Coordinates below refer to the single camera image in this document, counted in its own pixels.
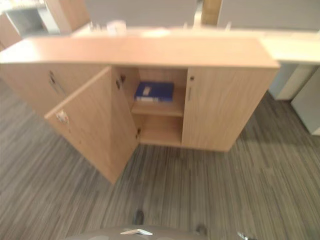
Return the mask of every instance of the chair wheel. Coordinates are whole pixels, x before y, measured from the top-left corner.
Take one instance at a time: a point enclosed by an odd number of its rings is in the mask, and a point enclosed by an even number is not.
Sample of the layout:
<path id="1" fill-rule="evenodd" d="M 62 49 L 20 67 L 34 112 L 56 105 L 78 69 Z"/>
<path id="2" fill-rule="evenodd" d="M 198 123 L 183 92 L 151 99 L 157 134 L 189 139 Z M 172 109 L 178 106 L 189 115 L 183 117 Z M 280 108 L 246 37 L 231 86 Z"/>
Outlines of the chair wheel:
<path id="1" fill-rule="evenodd" d="M 204 224 L 198 224 L 196 226 L 195 232 L 201 236 L 207 236 L 207 227 Z"/>
<path id="2" fill-rule="evenodd" d="M 133 217 L 133 225 L 143 225 L 144 224 L 144 212 L 138 209 Z"/>

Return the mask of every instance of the open cabinet door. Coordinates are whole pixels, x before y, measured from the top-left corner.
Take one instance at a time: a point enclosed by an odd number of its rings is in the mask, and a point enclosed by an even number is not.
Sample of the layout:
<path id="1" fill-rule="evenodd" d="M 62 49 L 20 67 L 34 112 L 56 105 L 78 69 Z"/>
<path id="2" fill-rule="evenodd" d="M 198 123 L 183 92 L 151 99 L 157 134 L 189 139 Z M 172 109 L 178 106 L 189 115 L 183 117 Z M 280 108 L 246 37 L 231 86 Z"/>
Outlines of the open cabinet door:
<path id="1" fill-rule="evenodd" d="M 109 66 L 44 118 L 112 183 L 138 145 L 120 78 Z"/>

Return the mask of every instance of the cabinet top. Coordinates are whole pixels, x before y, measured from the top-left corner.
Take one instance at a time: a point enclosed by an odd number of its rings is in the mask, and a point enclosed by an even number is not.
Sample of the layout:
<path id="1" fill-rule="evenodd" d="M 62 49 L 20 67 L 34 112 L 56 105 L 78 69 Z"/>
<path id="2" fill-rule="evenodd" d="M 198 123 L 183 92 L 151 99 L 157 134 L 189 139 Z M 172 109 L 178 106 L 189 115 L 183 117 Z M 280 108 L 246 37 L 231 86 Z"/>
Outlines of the cabinet top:
<path id="1" fill-rule="evenodd" d="M 256 38 L 38 37 L 0 53 L 1 64 L 106 63 L 125 66 L 277 68 Z"/>

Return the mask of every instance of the gray panel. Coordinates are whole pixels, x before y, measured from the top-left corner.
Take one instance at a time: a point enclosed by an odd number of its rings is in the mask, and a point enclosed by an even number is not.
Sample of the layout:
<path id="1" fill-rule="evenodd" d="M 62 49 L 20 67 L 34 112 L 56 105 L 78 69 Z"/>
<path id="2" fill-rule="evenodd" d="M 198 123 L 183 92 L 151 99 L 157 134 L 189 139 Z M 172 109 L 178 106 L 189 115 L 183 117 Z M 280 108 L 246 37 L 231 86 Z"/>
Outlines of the gray panel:
<path id="1" fill-rule="evenodd" d="M 192 26 L 197 0 L 86 0 L 93 22 L 124 20 L 127 26 Z"/>
<path id="2" fill-rule="evenodd" d="M 320 29 L 319 0 L 223 0 L 218 26 L 288 30 Z"/>
<path id="3" fill-rule="evenodd" d="M 37 8 L 10 11 L 7 15 L 21 36 L 44 29 Z"/>
<path id="4" fill-rule="evenodd" d="M 291 102 L 310 133 L 320 128 L 320 68 Z"/>
<path id="5" fill-rule="evenodd" d="M 286 85 L 287 81 L 296 70 L 298 64 L 282 63 L 277 75 L 269 87 L 269 92 L 274 99 L 277 99 L 279 93 Z"/>

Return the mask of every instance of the wooden cabinet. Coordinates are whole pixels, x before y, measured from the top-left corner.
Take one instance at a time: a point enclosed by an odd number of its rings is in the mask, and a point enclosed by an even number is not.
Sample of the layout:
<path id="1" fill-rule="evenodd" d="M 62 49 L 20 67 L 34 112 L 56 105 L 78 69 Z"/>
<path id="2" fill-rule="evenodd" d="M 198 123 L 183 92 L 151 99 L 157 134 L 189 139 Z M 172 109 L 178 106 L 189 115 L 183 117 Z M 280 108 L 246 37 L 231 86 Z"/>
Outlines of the wooden cabinet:
<path id="1" fill-rule="evenodd" d="M 7 83 L 41 116 L 82 86 L 102 64 L 8 64 L 1 72 Z"/>
<path id="2" fill-rule="evenodd" d="M 138 143 L 228 151 L 279 67 L 255 39 L 183 36 L 26 39 L 0 63 L 112 183 Z M 173 83 L 172 101 L 135 101 L 142 81 Z"/>
<path id="3" fill-rule="evenodd" d="M 114 183 L 138 145 L 120 76 L 106 67 L 45 119 Z"/>
<path id="4" fill-rule="evenodd" d="M 189 68 L 182 145 L 228 151 L 274 75 L 263 68 Z"/>

